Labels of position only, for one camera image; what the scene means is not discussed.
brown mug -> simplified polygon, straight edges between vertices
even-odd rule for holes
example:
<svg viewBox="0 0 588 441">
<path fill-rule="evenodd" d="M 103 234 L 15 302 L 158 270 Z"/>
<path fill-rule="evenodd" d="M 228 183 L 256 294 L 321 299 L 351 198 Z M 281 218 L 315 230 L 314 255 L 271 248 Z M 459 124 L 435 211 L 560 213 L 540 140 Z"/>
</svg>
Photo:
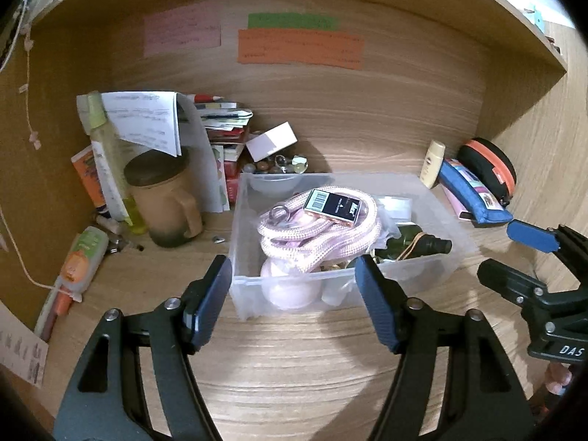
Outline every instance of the brown mug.
<svg viewBox="0 0 588 441">
<path fill-rule="evenodd" d="M 202 232 L 187 165 L 187 151 L 173 157 L 151 149 L 125 167 L 125 178 L 139 213 L 151 239 L 161 247 L 177 247 Z"/>
</svg>

pencil case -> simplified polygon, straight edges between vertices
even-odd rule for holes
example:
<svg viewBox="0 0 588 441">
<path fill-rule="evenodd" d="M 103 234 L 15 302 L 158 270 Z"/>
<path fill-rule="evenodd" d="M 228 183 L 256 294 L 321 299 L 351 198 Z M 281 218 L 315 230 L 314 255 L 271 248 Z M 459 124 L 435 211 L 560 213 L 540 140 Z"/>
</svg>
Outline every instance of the pencil case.
<svg viewBox="0 0 588 441">
<path fill-rule="evenodd" d="M 455 159 L 445 159 L 441 164 L 439 179 L 464 207 L 471 212 L 478 224 L 510 222 L 513 216 L 498 202 L 490 190 L 468 168 Z"/>
<path fill-rule="evenodd" d="M 509 158 L 482 137 L 466 142 L 456 157 L 506 207 L 515 193 L 516 172 Z"/>
</svg>

blue pouch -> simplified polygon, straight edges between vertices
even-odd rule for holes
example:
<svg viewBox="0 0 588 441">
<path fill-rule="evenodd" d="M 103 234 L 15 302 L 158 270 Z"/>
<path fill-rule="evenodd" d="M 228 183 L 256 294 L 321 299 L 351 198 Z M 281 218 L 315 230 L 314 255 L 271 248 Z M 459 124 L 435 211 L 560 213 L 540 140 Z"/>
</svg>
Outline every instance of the blue pouch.
<svg viewBox="0 0 588 441">
<path fill-rule="evenodd" d="M 473 214 L 478 224 L 501 224 L 513 220 L 512 214 L 501 206 L 480 179 L 459 161 L 445 159 L 439 179 Z"/>
</svg>

orange stripe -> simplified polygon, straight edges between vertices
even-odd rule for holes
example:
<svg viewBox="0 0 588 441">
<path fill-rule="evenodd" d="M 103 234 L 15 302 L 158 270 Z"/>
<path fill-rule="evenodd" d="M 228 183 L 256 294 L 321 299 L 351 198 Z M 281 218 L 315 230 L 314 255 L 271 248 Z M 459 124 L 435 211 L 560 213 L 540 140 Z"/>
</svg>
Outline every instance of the orange stripe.
<svg viewBox="0 0 588 441">
<path fill-rule="evenodd" d="M 509 190 L 509 195 L 515 193 L 515 179 L 513 175 L 510 173 L 509 168 L 506 167 L 506 164 L 502 162 L 501 158 L 496 156 L 490 149 L 488 149 L 484 144 L 479 143 L 478 141 L 471 140 L 469 141 L 466 146 L 471 147 L 474 151 L 477 151 L 482 156 L 486 157 L 492 165 L 501 172 L 502 178 L 506 182 L 506 187 Z"/>
</svg>

white box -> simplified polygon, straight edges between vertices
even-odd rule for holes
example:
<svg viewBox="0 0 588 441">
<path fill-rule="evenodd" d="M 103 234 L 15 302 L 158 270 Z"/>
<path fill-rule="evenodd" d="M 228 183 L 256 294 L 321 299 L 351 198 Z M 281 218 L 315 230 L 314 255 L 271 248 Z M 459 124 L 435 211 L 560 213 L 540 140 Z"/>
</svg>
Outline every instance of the white box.
<svg viewBox="0 0 588 441">
<path fill-rule="evenodd" d="M 447 212 L 437 198 L 418 177 L 394 173 L 335 173 L 294 175 L 241 174 L 239 194 L 234 211 L 229 257 L 233 264 L 230 295 L 241 319 L 260 315 L 284 313 L 262 293 L 262 284 L 287 281 L 289 283 L 320 284 L 315 302 L 300 312 L 323 312 L 330 309 L 360 306 L 363 300 L 355 285 L 353 269 L 309 273 L 299 277 L 260 277 L 266 259 L 259 245 L 257 232 L 259 216 L 294 193 L 325 185 L 358 189 L 372 196 L 396 196 L 412 199 L 412 220 L 426 233 L 449 239 L 453 248 L 449 254 L 436 254 L 401 262 L 385 262 L 380 269 L 388 279 L 398 281 L 411 296 L 445 281 L 460 265 L 466 254 L 476 250 L 466 231 L 454 215 Z M 335 307 L 322 301 L 325 290 L 337 290 L 351 283 L 352 290 L 342 304 Z"/>
</svg>

